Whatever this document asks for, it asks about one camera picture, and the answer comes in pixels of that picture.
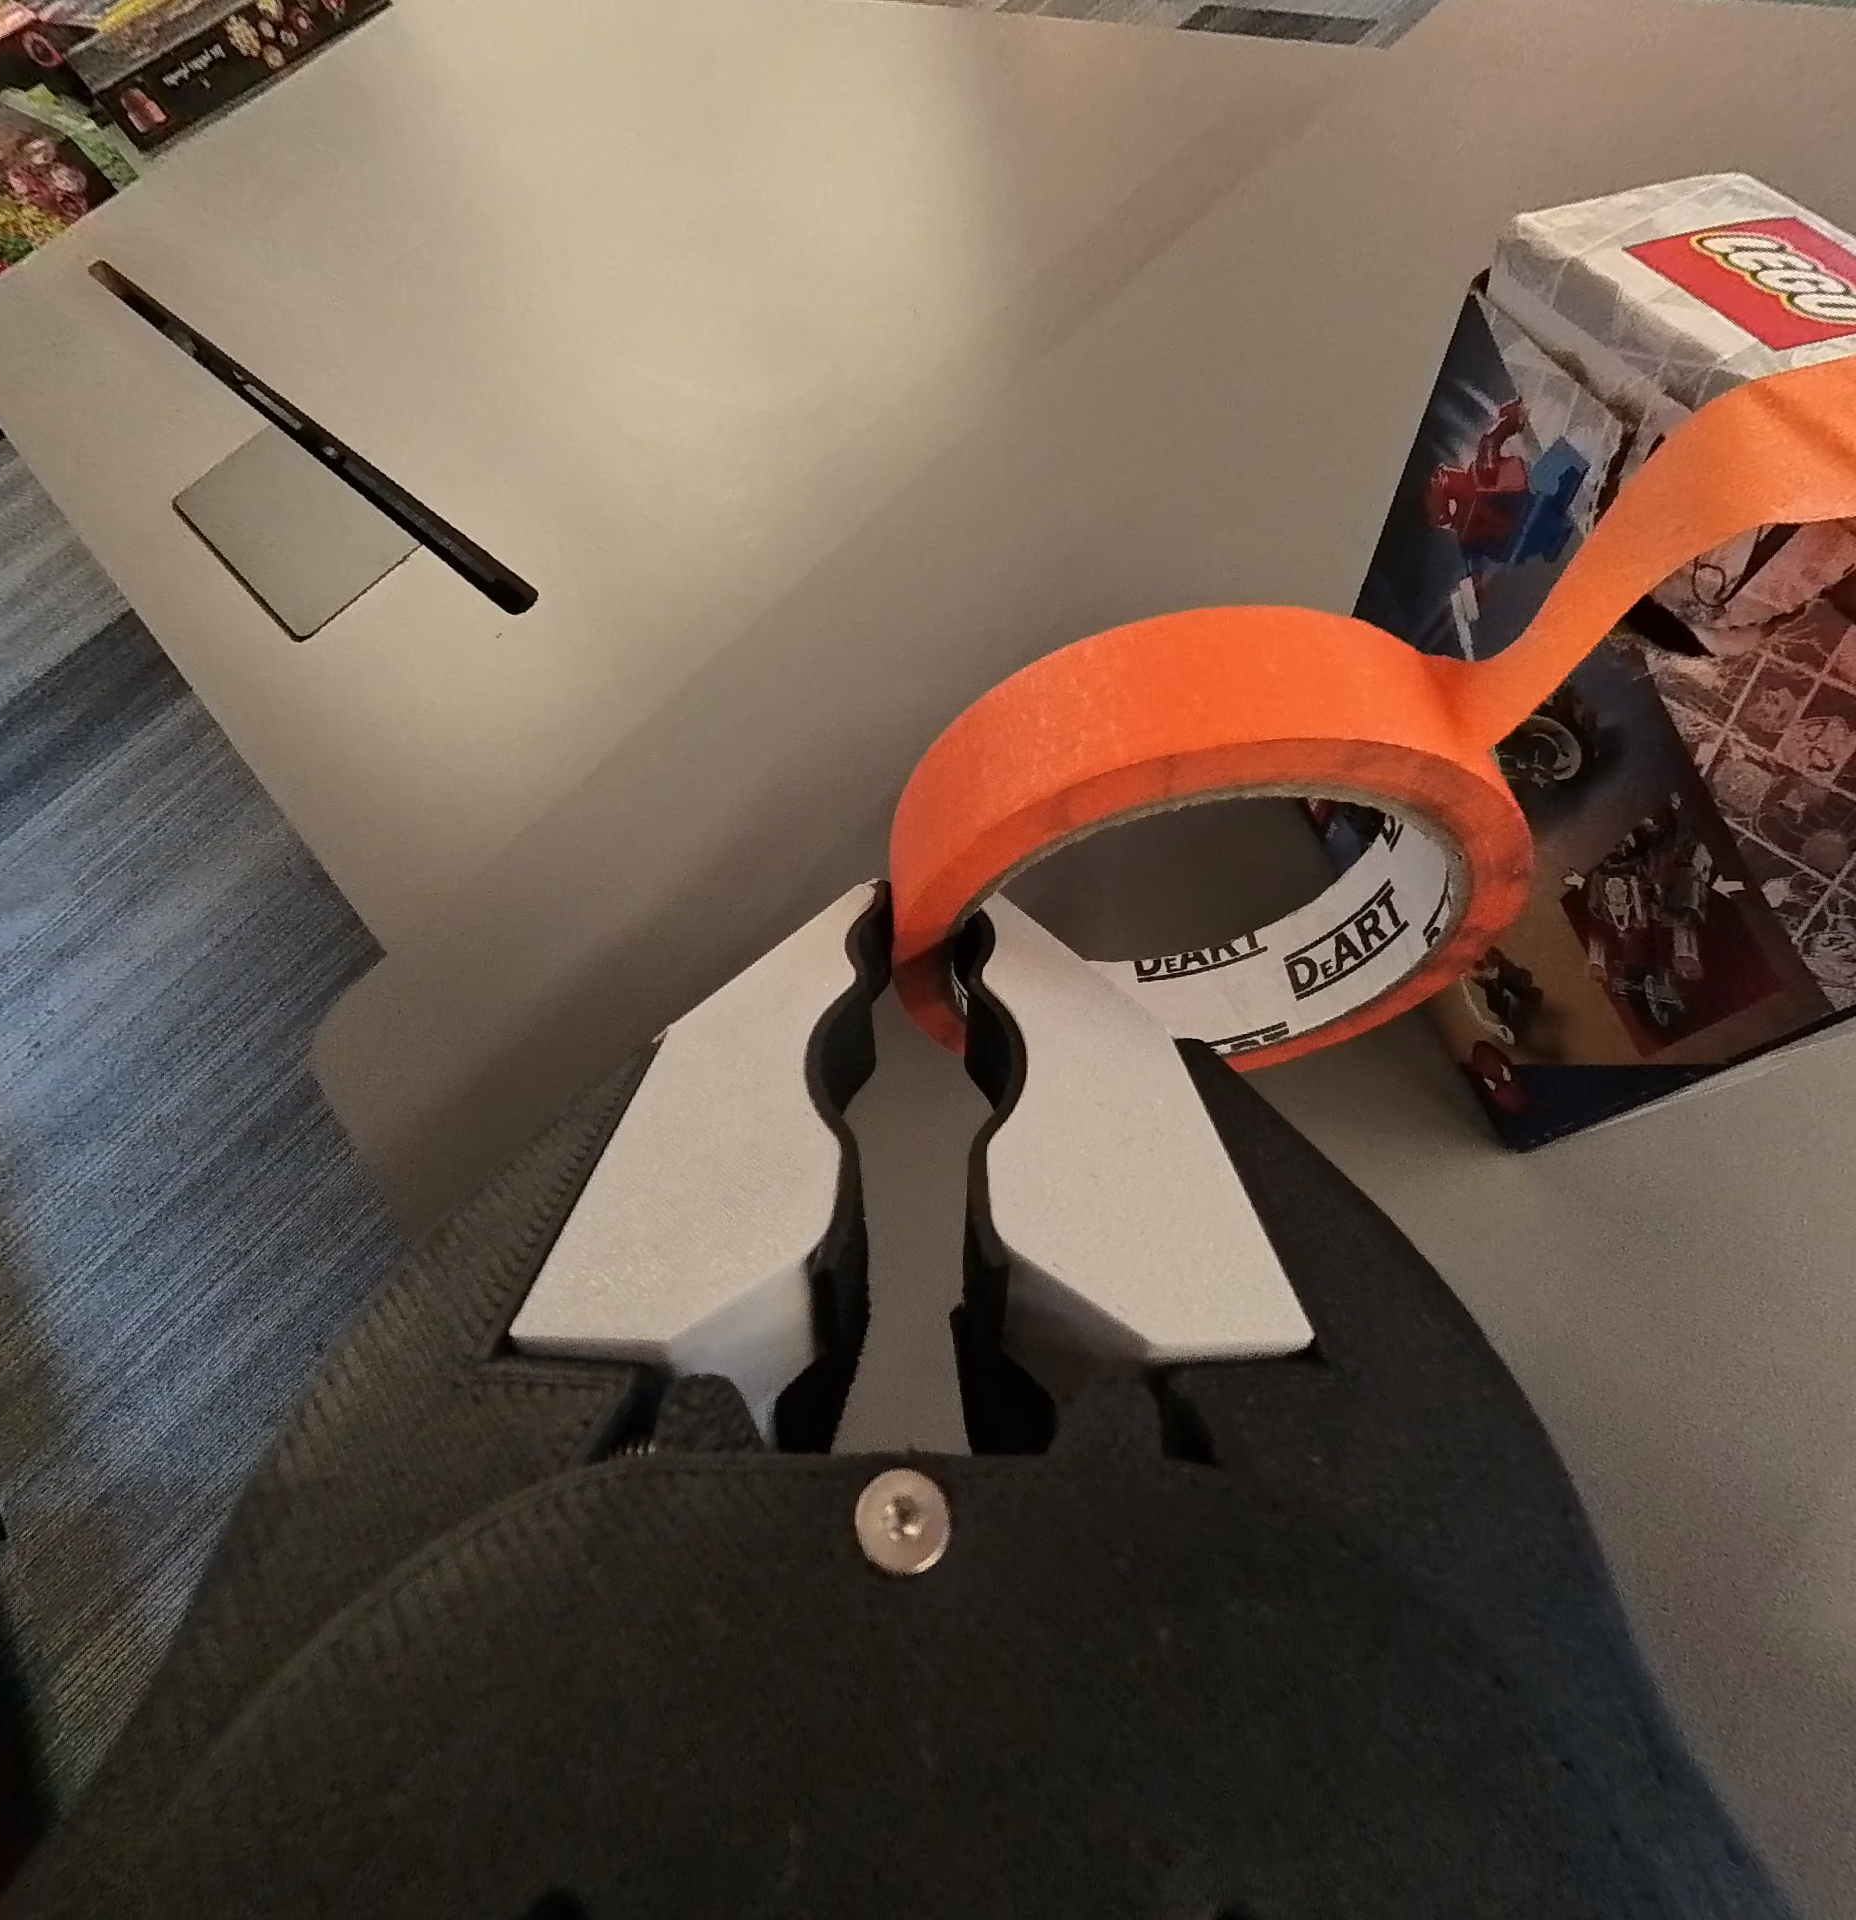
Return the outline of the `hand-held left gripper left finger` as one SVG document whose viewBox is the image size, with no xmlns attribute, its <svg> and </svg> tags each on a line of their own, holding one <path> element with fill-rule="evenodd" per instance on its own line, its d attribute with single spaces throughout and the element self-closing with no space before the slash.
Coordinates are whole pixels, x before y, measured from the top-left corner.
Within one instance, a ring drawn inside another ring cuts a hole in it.
<svg viewBox="0 0 1856 1920">
<path fill-rule="evenodd" d="M 883 881 L 844 886 L 677 1018 L 506 1344 L 727 1377 L 772 1451 L 836 1451 L 868 1339 L 862 1158 Z"/>
</svg>

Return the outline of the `grey table cover plate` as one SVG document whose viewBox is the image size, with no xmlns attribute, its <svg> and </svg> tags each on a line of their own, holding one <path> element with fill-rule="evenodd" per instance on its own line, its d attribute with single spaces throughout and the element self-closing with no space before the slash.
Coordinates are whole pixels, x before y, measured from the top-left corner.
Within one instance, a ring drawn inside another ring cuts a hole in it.
<svg viewBox="0 0 1856 1920">
<path fill-rule="evenodd" d="M 178 484 L 169 509 L 300 642 L 416 551 L 407 527 L 276 424 Z"/>
</svg>

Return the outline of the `blue grey superhero lego box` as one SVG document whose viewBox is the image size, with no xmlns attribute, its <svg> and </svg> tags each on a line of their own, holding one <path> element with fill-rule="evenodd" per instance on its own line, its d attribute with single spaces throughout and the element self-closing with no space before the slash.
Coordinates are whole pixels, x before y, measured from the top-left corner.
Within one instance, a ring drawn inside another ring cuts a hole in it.
<svg viewBox="0 0 1856 1920">
<path fill-rule="evenodd" d="M 1856 236 L 1752 175 L 1514 214 L 1403 454 L 1352 615 L 1514 659 L 1707 399 L 1840 367 Z M 1856 1019 L 1856 467 L 1815 424 L 1684 454 L 1660 580 L 1493 737 L 1528 903 L 1440 995 L 1514 1144 Z"/>
</svg>

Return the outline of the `orange masking tape roll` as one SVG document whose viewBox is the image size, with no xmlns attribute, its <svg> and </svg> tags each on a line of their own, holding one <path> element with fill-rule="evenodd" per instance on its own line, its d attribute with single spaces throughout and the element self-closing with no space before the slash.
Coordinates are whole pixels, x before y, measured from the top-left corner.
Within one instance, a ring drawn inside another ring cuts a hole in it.
<svg viewBox="0 0 1856 1920">
<path fill-rule="evenodd" d="M 964 1050 L 964 921 L 1022 869 L 1096 832 L 1219 796 L 1350 796 L 1428 834 L 1428 910 L 1299 995 L 1285 953 L 1228 958 L 1280 986 L 1206 1044 L 1280 1019 L 1228 1066 L 1299 1060 L 1442 995 L 1515 921 L 1533 834 L 1493 745 L 1684 559 L 1770 518 L 1856 518 L 1856 358 L 1747 376 L 1674 424 L 1488 659 L 1440 659 L 1323 609 L 1221 605 L 1077 640 L 972 700 L 916 762 L 892 816 L 892 974 L 900 1012 Z"/>
</svg>

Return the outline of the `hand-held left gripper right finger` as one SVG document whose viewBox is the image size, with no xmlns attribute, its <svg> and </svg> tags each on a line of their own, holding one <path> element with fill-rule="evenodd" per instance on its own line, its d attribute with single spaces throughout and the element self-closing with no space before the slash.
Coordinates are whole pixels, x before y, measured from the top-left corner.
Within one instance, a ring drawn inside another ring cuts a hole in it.
<svg viewBox="0 0 1856 1920">
<path fill-rule="evenodd" d="M 1175 1364 L 1302 1356 L 1316 1326 L 1175 1032 L 1015 903 L 951 948 L 964 1163 L 951 1305 L 972 1451 L 1050 1451 L 1061 1409 Z"/>
</svg>

